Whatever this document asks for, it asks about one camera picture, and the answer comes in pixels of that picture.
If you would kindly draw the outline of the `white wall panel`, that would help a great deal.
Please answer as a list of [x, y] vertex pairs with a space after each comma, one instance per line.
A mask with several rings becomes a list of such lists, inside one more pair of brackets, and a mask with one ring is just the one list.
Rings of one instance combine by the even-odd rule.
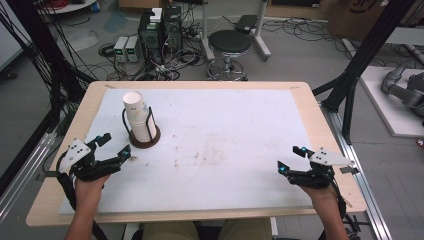
[[23, 52], [21, 45], [1, 22], [1, 17], [5, 18], [6, 24], [12, 27], [12, 30], [26, 45], [31, 42], [28, 33], [6, 0], [0, 0], [0, 72]]

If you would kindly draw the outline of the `white power strip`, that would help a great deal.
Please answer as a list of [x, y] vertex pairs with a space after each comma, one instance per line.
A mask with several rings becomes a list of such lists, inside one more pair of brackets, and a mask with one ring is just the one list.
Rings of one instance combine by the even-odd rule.
[[356, 54], [356, 49], [355, 49], [355, 47], [352, 45], [352, 43], [351, 43], [348, 39], [346, 39], [346, 38], [343, 38], [343, 39], [342, 39], [342, 42], [343, 42], [343, 44], [344, 44], [344, 46], [345, 46], [345, 48], [346, 48], [347, 52], [350, 54], [350, 56], [351, 56], [351, 57], [354, 57], [354, 56], [355, 56], [355, 54]]

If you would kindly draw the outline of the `stack of white paper cups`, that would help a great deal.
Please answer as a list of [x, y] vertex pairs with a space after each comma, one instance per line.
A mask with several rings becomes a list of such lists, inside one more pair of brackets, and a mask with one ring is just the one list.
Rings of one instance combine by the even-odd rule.
[[123, 96], [123, 103], [127, 120], [130, 123], [141, 123], [146, 120], [149, 106], [140, 92], [131, 91], [126, 93]]

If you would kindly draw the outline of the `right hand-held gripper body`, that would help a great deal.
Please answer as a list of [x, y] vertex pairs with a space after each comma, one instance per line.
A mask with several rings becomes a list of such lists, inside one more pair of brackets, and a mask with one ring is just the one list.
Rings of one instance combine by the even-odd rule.
[[327, 188], [335, 182], [333, 169], [335, 165], [340, 166], [342, 174], [355, 173], [352, 160], [323, 147], [314, 152], [315, 154], [311, 158], [306, 157], [311, 169], [308, 171], [292, 170], [293, 175], [287, 178], [290, 184], [314, 189]]

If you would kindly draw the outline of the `white table mat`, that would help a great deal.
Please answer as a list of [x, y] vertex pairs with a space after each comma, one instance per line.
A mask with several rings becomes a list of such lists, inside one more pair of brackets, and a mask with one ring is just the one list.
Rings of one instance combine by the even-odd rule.
[[144, 89], [161, 137], [106, 183], [102, 213], [300, 207], [311, 202], [278, 172], [306, 171], [309, 146], [288, 90]]

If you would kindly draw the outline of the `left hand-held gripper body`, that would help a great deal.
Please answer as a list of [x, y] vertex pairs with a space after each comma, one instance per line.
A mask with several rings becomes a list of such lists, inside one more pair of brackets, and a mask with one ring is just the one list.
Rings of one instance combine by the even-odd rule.
[[120, 164], [111, 162], [114, 157], [106, 160], [97, 160], [95, 157], [96, 149], [91, 150], [87, 143], [82, 142], [80, 139], [75, 139], [61, 158], [58, 171], [60, 173], [69, 171], [82, 181], [94, 181], [121, 169]]

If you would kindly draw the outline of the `white round table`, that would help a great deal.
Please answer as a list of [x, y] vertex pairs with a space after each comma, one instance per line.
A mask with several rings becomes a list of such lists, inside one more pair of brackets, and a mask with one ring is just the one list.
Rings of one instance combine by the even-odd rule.
[[99, 0], [84, 0], [83, 3], [73, 3], [71, 0], [68, 0], [68, 3], [63, 7], [53, 7], [51, 4], [45, 2], [39, 9], [39, 12], [47, 14], [63, 14], [86, 8], [89, 8], [92, 12], [99, 12]]

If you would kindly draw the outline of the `black metal frame post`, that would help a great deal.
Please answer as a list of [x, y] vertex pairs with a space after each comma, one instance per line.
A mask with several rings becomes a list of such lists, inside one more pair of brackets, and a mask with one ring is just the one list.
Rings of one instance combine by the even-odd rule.
[[313, 95], [317, 96], [330, 90], [329, 96], [322, 101], [322, 106], [332, 113], [337, 113], [341, 103], [345, 102], [341, 133], [348, 144], [351, 144], [351, 122], [356, 85], [414, 2], [415, 0], [389, 0], [383, 13], [362, 41], [345, 70], [337, 78], [312, 91]]

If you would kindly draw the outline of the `person's right leg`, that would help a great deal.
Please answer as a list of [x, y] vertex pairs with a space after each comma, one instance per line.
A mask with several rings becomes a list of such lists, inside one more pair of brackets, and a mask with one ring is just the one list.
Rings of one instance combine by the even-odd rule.
[[272, 240], [269, 218], [226, 220], [218, 240]]

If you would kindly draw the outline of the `grey power supply unit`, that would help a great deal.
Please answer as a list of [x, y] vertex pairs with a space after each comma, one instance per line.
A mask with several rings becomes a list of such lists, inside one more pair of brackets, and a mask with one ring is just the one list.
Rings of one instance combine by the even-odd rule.
[[127, 37], [120, 37], [114, 45], [114, 54], [118, 62], [124, 63], [128, 61], [126, 54]]
[[139, 38], [137, 36], [131, 36], [128, 38], [126, 43], [126, 52], [129, 62], [136, 63], [139, 60], [141, 49]]

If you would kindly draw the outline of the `black round stool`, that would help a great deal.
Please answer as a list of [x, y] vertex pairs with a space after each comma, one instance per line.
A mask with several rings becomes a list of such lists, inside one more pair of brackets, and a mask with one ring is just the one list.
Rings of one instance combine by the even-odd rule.
[[208, 80], [247, 80], [247, 73], [236, 58], [249, 52], [251, 41], [248, 35], [236, 30], [220, 30], [209, 36], [208, 46], [217, 55], [207, 66]]

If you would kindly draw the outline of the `black computer tower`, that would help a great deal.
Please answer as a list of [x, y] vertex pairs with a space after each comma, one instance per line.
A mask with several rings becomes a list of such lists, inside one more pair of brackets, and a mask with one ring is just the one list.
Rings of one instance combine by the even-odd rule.
[[161, 21], [152, 21], [151, 17], [154, 17], [154, 12], [151, 9], [143, 12], [138, 27], [138, 35], [141, 41], [144, 59], [162, 64], [162, 47], [164, 44], [163, 24]]
[[163, 15], [163, 24], [167, 43], [168, 46], [175, 51], [182, 48], [181, 13], [182, 11], [180, 6], [170, 6], [165, 9]]

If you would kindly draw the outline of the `black flat device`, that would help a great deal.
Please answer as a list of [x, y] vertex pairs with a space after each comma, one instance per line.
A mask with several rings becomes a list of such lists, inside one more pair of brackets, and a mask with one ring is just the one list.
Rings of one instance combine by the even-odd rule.
[[257, 23], [257, 15], [242, 15], [235, 25], [235, 30], [249, 35]]

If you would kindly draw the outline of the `aluminium rail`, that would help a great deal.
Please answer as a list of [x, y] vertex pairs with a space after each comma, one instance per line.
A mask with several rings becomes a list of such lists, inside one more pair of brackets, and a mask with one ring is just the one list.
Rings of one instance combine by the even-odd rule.
[[371, 187], [367, 181], [366, 175], [362, 169], [359, 158], [354, 150], [354, 147], [348, 143], [342, 134], [343, 121], [338, 113], [330, 112], [325, 109], [322, 104], [319, 104], [327, 123], [335, 136], [336, 142], [341, 150], [341, 153], [351, 159], [353, 166], [358, 169], [358, 173], [353, 175], [359, 190], [364, 197], [366, 203], [366, 216], [370, 223], [373, 235], [376, 240], [393, 240], [388, 226], [379, 209], [377, 201], [372, 193]]
[[29, 153], [23, 157], [23, 165], [0, 197], [0, 224], [6, 219], [19, 196], [41, 166], [42, 161], [52, 149], [56, 138], [56, 133], [44, 133], [30, 148]]

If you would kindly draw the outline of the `white floor platform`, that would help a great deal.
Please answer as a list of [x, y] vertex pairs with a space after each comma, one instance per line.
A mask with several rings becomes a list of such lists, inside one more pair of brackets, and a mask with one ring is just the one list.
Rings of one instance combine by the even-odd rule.
[[361, 83], [392, 136], [424, 138], [423, 118], [416, 116], [401, 100], [382, 92], [383, 78], [391, 67], [369, 66], [361, 76]]

